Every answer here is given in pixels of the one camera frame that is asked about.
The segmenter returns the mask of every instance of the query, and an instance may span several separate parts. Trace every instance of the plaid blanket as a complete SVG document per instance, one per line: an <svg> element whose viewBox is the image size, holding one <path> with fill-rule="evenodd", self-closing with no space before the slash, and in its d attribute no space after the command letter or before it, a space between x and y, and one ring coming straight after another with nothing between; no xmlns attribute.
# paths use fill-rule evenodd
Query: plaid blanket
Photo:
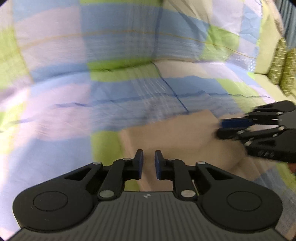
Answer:
<svg viewBox="0 0 296 241"><path fill-rule="evenodd" d="M18 230L11 207L24 189L123 157L122 129L273 102L254 80L264 8L260 0L8 0L0 8L0 235ZM290 174L281 165L256 180L281 196L278 230L287 237L296 229Z"/></svg>

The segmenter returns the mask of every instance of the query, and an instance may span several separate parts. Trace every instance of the metal pin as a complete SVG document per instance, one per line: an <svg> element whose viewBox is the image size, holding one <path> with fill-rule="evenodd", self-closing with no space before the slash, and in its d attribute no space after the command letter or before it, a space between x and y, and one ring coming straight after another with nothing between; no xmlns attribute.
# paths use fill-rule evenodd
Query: metal pin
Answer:
<svg viewBox="0 0 296 241"><path fill-rule="evenodd" d="M187 198L194 197L195 196L195 192L192 191L192 190L183 190L181 192L181 196L187 197Z"/></svg>
<svg viewBox="0 0 296 241"><path fill-rule="evenodd" d="M100 196L103 198L110 198L114 196L114 192L111 190L104 190L100 192Z"/></svg>
<svg viewBox="0 0 296 241"><path fill-rule="evenodd" d="M244 145L249 146L249 145L251 145L251 143L252 143L252 141L247 141Z"/></svg>

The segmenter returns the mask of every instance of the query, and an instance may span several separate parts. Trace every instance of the gray striped curtain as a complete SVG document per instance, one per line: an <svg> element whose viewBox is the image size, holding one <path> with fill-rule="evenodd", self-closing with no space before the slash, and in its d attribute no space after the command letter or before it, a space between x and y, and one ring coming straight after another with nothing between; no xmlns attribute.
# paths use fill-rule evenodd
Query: gray striped curtain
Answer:
<svg viewBox="0 0 296 241"><path fill-rule="evenodd" d="M275 0L285 27L284 37L287 40L288 48L296 47L296 7L288 0Z"/></svg>

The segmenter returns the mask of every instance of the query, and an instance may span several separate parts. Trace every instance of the patterned cushion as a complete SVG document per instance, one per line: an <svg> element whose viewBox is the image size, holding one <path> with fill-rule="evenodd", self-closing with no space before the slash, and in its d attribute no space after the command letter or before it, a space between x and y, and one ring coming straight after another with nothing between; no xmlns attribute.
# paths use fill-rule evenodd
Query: patterned cushion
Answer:
<svg viewBox="0 0 296 241"><path fill-rule="evenodd" d="M287 53L283 78L280 81L280 87L286 96L291 94L291 90L294 87L295 74L296 74L296 49L293 48Z"/></svg>
<svg viewBox="0 0 296 241"><path fill-rule="evenodd" d="M268 73L268 78L270 79L270 82L274 85L279 84L279 81L283 74L285 58L287 54L286 47L287 43L285 38L281 38L278 42L274 59Z"/></svg>

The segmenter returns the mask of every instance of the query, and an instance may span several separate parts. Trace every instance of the gray ribbed panel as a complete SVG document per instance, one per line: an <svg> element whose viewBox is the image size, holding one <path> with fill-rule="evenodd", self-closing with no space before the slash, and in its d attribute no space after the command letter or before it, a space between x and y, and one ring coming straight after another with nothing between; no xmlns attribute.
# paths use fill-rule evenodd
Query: gray ribbed panel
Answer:
<svg viewBox="0 0 296 241"><path fill-rule="evenodd" d="M11 241L284 241L275 230L239 234L216 227L171 192L123 192L79 226L52 234L21 230Z"/></svg>

